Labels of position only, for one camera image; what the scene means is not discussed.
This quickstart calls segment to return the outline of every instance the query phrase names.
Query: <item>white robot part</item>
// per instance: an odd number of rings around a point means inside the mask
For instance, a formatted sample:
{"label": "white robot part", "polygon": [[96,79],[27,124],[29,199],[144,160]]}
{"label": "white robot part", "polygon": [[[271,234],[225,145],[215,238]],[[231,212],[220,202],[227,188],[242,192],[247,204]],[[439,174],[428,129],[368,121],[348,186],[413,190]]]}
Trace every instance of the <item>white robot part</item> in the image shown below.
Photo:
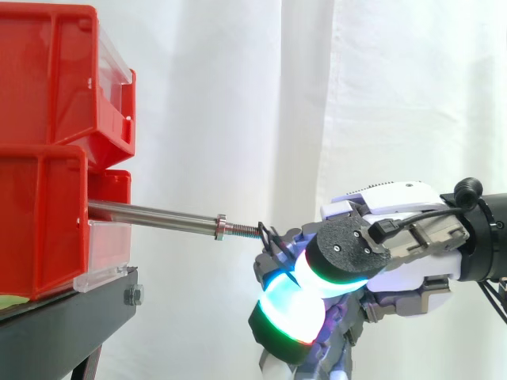
{"label": "white robot part", "polygon": [[[382,219],[406,219],[422,211],[448,208],[430,186],[422,182],[395,182],[381,184],[333,199],[321,208],[322,219],[352,211],[349,201],[366,204],[370,214],[363,216],[373,224]],[[412,291],[418,289],[427,276],[447,275],[458,279],[461,254],[457,251],[433,254],[389,272],[381,272],[368,281],[370,291]]]}
{"label": "white robot part", "polygon": [[448,208],[440,195],[422,182],[382,184],[339,196],[333,199],[333,203],[342,200],[360,201],[361,199],[368,205],[370,212],[376,215]]}
{"label": "white robot part", "polygon": [[447,275],[458,279],[461,274],[461,253],[457,250],[439,255],[429,255],[403,264],[389,271],[381,272],[368,281],[370,291],[413,291],[418,289],[425,277]]}

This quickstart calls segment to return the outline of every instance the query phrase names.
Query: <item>metal screw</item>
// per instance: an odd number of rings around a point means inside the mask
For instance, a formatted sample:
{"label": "metal screw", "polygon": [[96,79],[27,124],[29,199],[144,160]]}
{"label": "metal screw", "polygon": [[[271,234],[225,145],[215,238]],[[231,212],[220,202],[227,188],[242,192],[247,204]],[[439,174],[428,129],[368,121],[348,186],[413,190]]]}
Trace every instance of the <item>metal screw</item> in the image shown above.
{"label": "metal screw", "polygon": [[128,290],[125,291],[128,293],[127,304],[130,306],[140,306],[144,301],[144,286],[137,283],[132,285]]}

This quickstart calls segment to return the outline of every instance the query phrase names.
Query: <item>bolt head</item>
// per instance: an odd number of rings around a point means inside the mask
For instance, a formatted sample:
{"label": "bolt head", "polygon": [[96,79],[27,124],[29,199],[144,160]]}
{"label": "bolt head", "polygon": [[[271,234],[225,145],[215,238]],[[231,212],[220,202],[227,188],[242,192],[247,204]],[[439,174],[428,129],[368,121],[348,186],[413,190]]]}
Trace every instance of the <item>bolt head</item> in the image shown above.
{"label": "bolt head", "polygon": [[144,286],[139,283],[132,285],[128,301],[131,306],[141,306],[144,301]]}

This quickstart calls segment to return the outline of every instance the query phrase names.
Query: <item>cable connector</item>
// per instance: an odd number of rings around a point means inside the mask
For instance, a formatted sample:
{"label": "cable connector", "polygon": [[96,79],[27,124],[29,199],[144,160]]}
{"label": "cable connector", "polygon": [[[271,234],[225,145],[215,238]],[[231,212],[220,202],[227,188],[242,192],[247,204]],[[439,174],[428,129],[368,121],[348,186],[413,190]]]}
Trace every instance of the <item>cable connector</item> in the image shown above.
{"label": "cable connector", "polygon": [[376,244],[384,243],[388,238],[395,236],[401,229],[398,220],[383,219],[373,223],[368,228],[368,235]]}

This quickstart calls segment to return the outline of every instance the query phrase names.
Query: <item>metal rod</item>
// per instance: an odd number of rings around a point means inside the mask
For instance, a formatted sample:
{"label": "metal rod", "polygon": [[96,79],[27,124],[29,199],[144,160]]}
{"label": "metal rod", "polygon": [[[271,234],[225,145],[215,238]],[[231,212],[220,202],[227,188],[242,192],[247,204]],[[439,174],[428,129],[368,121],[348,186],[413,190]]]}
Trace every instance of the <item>metal rod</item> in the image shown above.
{"label": "metal rod", "polygon": [[225,215],[212,218],[102,200],[89,200],[88,214],[92,219],[210,235],[216,240],[223,240],[224,235],[260,238],[256,227],[227,223]]}

